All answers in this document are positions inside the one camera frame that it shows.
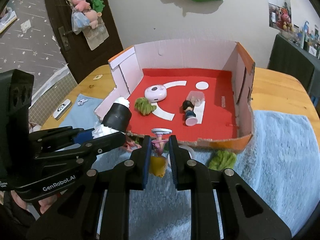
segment pink stuffed toy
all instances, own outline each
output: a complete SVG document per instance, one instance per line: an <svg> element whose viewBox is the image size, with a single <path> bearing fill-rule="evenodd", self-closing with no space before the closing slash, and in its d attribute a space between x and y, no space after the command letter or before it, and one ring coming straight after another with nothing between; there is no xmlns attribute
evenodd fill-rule
<svg viewBox="0 0 320 240"><path fill-rule="evenodd" d="M83 10L90 10L91 6L90 3L86 2L85 0L71 0L72 4L75 5L75 9L82 12Z"/></svg>
<svg viewBox="0 0 320 240"><path fill-rule="evenodd" d="M287 9L281 8L281 11L282 11L282 14L281 14L280 20L278 20L276 24L280 29L284 29L284 27L283 27L284 23L286 23L285 25L289 24L291 22L291 19L288 15Z"/></svg>
<svg viewBox="0 0 320 240"><path fill-rule="evenodd" d="M102 13L97 13L94 10L84 11L83 13L90 20L91 28L95 29L98 27L98 17L101 17Z"/></svg>

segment green plush toy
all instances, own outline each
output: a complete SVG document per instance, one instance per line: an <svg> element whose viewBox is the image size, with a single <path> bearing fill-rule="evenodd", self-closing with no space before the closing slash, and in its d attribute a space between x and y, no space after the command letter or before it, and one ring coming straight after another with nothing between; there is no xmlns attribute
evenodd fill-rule
<svg viewBox="0 0 320 240"><path fill-rule="evenodd" d="M235 153L228 151L218 151L217 155L209 162L209 169L221 171L223 169L233 169L237 160Z"/></svg>
<svg viewBox="0 0 320 240"><path fill-rule="evenodd" d="M105 5L103 4L103 1L101 0L91 0L92 2L92 9L96 12L102 12Z"/></svg>
<svg viewBox="0 0 320 240"><path fill-rule="evenodd" d="M148 115L156 110L157 106L151 105L146 98L137 98L134 103L134 108L137 109L142 115Z"/></svg>

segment white circle sticker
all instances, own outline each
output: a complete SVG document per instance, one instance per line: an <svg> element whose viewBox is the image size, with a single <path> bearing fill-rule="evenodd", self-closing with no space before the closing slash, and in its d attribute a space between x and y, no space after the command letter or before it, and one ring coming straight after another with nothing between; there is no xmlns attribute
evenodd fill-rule
<svg viewBox="0 0 320 240"><path fill-rule="evenodd" d="M206 90L209 87L207 82L201 81L196 84L196 88L199 90Z"/></svg>

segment human hand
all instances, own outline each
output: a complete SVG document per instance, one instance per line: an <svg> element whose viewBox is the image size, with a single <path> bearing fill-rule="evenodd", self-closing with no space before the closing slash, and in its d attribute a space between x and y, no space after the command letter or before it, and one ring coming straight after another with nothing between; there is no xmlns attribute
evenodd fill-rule
<svg viewBox="0 0 320 240"><path fill-rule="evenodd" d="M21 207L25 210L27 209L28 204L25 201L23 201L14 190L11 191L11 195L12 195L13 200L15 201L15 203L19 207ZM56 201L57 201L57 195L53 195L48 198L44 198L42 200L39 200L41 214L46 212L48 210L48 208L50 208L51 205Z"/></svg>

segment white wall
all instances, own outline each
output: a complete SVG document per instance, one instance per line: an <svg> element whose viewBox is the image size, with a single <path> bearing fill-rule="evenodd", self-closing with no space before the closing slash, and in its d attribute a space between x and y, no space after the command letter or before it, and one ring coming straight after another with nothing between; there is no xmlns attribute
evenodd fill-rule
<svg viewBox="0 0 320 240"><path fill-rule="evenodd" d="M309 30L320 27L320 18L309 0L291 0L292 23L301 27L305 21L309 22Z"/></svg>
<svg viewBox="0 0 320 240"><path fill-rule="evenodd" d="M269 27L268 0L108 1L124 48L173 38L220 37L241 42L256 66L266 68L279 33Z"/></svg>

